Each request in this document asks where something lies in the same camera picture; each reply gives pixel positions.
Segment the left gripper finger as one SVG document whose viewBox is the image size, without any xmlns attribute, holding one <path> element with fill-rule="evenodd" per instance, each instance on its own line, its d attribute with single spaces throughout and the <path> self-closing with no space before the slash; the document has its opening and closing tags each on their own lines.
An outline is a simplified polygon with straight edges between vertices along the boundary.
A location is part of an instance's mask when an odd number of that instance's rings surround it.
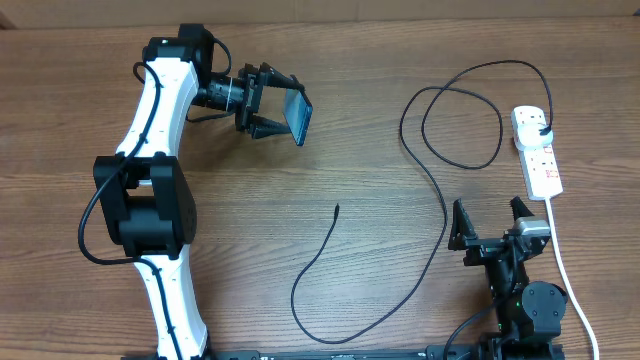
<svg viewBox="0 0 640 360">
<path fill-rule="evenodd" d="M 295 75 L 284 75 L 273 68 L 266 62 L 259 67 L 259 73 L 262 77 L 261 83 L 264 86 L 282 89 L 292 89 L 303 92 L 305 86 L 299 82 Z"/>
<path fill-rule="evenodd" d="M 253 139 L 261 139 L 272 135 L 290 134 L 288 125 L 258 115 L 250 116 L 251 124 L 248 133 Z"/>
</svg>

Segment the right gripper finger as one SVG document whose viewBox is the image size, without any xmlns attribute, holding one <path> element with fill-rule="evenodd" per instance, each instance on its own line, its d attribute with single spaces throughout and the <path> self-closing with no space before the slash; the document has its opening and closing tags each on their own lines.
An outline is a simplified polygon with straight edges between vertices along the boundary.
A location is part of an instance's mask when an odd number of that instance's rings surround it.
<svg viewBox="0 0 640 360">
<path fill-rule="evenodd" d="M 510 207 L 512 210 L 512 215 L 514 220 L 518 220 L 522 217 L 532 217 L 533 213 L 530 209 L 525 205 L 522 199 L 519 196 L 515 196 L 510 200 Z"/>
<path fill-rule="evenodd" d="M 453 251 L 466 250 L 468 243 L 476 239 L 477 234 L 474 226 L 464 209 L 462 199 L 459 198 L 453 203 L 453 218 L 448 249 Z"/>
</svg>

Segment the Samsung Galaxy smartphone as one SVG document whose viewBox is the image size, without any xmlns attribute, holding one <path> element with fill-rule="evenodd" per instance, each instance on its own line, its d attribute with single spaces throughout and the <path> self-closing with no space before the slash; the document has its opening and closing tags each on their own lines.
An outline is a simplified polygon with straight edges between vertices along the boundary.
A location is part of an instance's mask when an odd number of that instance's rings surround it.
<svg viewBox="0 0 640 360">
<path fill-rule="evenodd" d="M 297 146 L 304 145 L 312 112 L 313 106 L 303 91 L 286 90 L 283 115 Z"/>
</svg>

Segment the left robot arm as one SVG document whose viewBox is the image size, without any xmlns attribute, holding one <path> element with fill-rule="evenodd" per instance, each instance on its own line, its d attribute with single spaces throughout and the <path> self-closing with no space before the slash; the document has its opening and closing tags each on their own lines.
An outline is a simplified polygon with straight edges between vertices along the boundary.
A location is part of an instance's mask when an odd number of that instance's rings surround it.
<svg viewBox="0 0 640 360">
<path fill-rule="evenodd" d="M 199 313 L 190 270 L 197 231 L 194 197 L 178 152 L 192 106 L 212 118 L 233 116 L 254 139 L 292 135 L 303 145 L 313 107 L 304 85 L 268 63 L 245 65 L 236 77 L 212 69 L 220 41 L 201 24 L 183 24 L 175 37 L 153 37 L 136 68 L 143 92 L 126 137 L 93 167 L 96 192 L 122 263 L 138 270 L 157 328 L 155 359 L 211 359 L 209 331 Z"/>
</svg>

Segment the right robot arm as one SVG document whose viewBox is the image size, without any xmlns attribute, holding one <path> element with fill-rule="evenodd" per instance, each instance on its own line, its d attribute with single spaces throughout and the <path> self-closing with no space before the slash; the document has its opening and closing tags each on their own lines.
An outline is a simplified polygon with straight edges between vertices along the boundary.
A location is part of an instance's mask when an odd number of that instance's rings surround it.
<svg viewBox="0 0 640 360">
<path fill-rule="evenodd" d="M 450 335 L 445 359 L 562 359 L 553 340 L 561 334 L 568 295 L 556 284 L 532 282 L 525 262 L 540 255 L 551 240 L 547 220 L 535 216 L 519 197 L 510 201 L 514 224 L 499 238 L 480 238 L 461 200 L 453 204 L 448 248 L 465 252 L 464 265 L 482 266 L 492 303 L 472 315 Z M 494 311 L 498 330 L 484 333 L 473 345 L 453 341 L 470 324 Z"/>
</svg>

